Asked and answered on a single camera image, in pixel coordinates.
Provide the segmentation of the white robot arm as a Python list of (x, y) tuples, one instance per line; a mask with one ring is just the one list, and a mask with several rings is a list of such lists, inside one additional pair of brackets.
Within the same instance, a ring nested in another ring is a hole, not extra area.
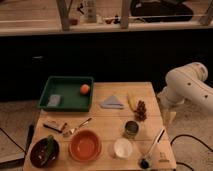
[(183, 104), (186, 99), (213, 114), (213, 88), (205, 84), (208, 70), (200, 62), (174, 68), (166, 76), (166, 86), (158, 94), (161, 104), (171, 108)]

